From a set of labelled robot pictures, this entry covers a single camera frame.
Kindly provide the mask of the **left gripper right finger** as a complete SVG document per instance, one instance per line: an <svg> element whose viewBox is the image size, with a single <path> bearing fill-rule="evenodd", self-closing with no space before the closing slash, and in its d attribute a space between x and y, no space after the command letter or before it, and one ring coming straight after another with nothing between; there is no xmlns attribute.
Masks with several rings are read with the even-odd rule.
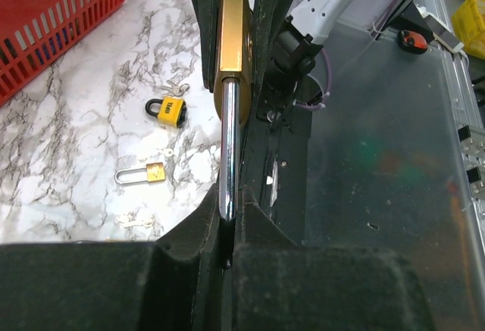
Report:
<svg viewBox="0 0 485 331"><path fill-rule="evenodd" d="M234 330L434 330L411 263L382 248L297 246L241 191Z"/></svg>

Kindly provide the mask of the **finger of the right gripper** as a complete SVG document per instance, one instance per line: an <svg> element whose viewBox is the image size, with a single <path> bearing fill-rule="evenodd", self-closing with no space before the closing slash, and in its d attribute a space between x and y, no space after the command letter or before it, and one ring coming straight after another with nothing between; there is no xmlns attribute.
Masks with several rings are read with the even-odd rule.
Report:
<svg viewBox="0 0 485 331"><path fill-rule="evenodd" d="M214 90L217 50L217 14L220 0L191 0L200 31L204 87Z"/></svg>
<svg viewBox="0 0 485 331"><path fill-rule="evenodd" d="M256 117L274 119L284 108L296 81L296 64L289 47L293 37L286 18L293 0L255 0L253 8L253 51L255 88L258 91Z"/></svg>

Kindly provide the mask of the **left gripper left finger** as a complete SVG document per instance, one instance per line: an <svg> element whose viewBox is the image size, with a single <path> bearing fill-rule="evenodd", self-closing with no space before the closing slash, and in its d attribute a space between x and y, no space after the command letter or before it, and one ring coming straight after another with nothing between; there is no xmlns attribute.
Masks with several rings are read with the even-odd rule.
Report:
<svg viewBox="0 0 485 331"><path fill-rule="evenodd" d="M219 330L217 189L151 242L1 247L3 330Z"/></svg>

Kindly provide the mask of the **brass padlock with key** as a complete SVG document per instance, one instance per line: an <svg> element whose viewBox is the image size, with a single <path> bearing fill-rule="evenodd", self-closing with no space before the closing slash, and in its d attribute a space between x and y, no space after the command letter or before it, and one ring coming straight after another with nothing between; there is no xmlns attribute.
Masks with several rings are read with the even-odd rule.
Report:
<svg viewBox="0 0 485 331"><path fill-rule="evenodd" d="M227 222L238 208L240 127L252 100L252 13L249 0L221 0L217 26L214 105L221 119L219 209Z"/></svg>

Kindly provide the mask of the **silver keys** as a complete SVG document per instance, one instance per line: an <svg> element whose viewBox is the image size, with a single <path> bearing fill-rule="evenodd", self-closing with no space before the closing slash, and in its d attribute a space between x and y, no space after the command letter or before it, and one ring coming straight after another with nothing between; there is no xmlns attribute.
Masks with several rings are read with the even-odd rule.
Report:
<svg viewBox="0 0 485 331"><path fill-rule="evenodd" d="M190 85L188 83L175 83L171 80L167 80L167 82L162 85L161 88L169 92L174 97L182 97L190 89Z"/></svg>

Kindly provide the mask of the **small brass long-shackle padlock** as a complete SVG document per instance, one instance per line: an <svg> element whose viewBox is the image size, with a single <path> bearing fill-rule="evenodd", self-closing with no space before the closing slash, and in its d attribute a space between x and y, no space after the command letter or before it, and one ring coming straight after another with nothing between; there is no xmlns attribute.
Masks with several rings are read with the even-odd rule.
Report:
<svg viewBox="0 0 485 331"><path fill-rule="evenodd" d="M162 162L145 164L141 167L120 169L114 174L114 181L121 186L139 183L157 183L165 181L165 168Z"/></svg>

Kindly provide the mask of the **small silver key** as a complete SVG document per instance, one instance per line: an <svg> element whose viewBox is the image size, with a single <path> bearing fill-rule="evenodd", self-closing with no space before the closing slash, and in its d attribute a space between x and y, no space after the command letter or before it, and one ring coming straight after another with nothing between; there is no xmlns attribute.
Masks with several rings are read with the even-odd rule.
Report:
<svg viewBox="0 0 485 331"><path fill-rule="evenodd" d="M172 148L159 148L157 153L165 156L166 158L171 158L174 156L174 150Z"/></svg>

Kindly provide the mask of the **yellow padlock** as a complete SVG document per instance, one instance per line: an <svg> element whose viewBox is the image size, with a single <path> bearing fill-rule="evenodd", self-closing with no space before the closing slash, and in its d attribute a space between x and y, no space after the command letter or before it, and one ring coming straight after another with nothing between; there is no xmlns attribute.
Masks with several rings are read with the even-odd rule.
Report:
<svg viewBox="0 0 485 331"><path fill-rule="evenodd" d="M159 123L179 129L186 122L187 106L181 98L153 98L146 102L145 112Z"/></svg>

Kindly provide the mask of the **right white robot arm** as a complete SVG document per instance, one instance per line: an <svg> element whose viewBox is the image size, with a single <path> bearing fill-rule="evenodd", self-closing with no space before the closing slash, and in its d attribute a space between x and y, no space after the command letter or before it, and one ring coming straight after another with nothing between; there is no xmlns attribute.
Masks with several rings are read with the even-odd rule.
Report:
<svg viewBox="0 0 485 331"><path fill-rule="evenodd" d="M239 81L239 121L250 112L252 91L260 89L272 45L288 31L296 47L284 54L277 67L284 74L297 71L323 47L334 24L346 9L363 9L362 22L387 22L403 0L191 0L199 23L202 75L223 114L223 83Z"/></svg>

